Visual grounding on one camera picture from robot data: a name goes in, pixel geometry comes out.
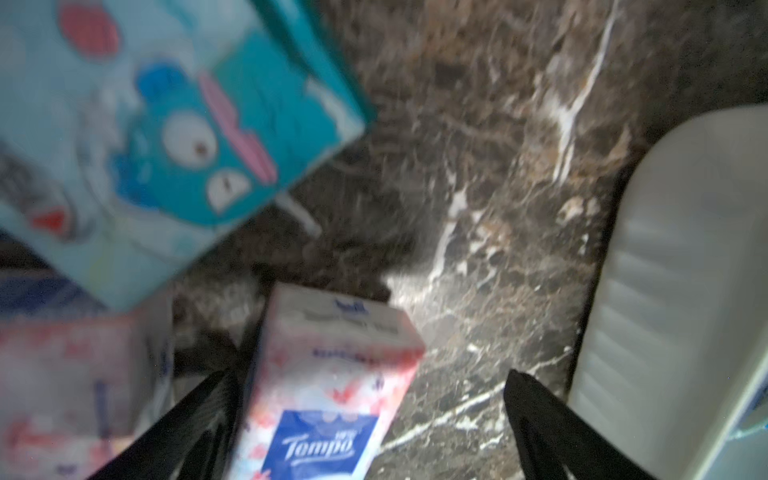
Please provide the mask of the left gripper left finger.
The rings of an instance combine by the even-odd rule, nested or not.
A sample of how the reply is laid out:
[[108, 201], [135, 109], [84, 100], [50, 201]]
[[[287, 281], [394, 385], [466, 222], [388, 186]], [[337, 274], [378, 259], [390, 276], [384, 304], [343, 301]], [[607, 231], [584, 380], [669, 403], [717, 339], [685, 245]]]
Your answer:
[[90, 479], [222, 479], [239, 409], [235, 372], [214, 372]]

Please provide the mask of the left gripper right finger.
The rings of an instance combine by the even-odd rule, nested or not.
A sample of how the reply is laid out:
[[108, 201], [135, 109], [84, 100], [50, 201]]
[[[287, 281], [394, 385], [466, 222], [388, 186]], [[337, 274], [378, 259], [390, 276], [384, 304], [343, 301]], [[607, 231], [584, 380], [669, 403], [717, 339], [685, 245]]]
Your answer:
[[526, 479], [649, 479], [535, 377], [510, 370], [503, 391]]

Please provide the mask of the pink Tempo tissue pack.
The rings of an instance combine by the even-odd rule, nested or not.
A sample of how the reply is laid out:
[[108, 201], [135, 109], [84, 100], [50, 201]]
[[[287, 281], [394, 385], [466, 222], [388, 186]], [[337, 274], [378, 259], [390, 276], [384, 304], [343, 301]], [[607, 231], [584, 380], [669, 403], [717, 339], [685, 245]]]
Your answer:
[[2, 478], [88, 478], [171, 408], [173, 355], [167, 293], [120, 313], [50, 271], [2, 271]]
[[425, 352], [400, 309], [276, 284], [227, 478], [364, 478]]

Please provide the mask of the white plastic storage box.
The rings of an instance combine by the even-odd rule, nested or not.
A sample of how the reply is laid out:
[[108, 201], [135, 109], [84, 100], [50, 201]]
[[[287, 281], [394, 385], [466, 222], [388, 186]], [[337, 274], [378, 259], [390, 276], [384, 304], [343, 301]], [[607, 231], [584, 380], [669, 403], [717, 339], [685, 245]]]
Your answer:
[[622, 195], [569, 407], [658, 479], [767, 475], [767, 108], [710, 112]]

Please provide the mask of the teal bear tissue pack back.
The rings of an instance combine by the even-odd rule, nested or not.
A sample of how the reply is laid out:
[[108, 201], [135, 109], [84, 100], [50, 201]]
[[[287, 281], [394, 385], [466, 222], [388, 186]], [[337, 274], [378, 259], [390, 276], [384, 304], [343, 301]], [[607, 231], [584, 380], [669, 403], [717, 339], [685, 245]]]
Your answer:
[[373, 118], [306, 1], [1, 5], [1, 230], [115, 309]]

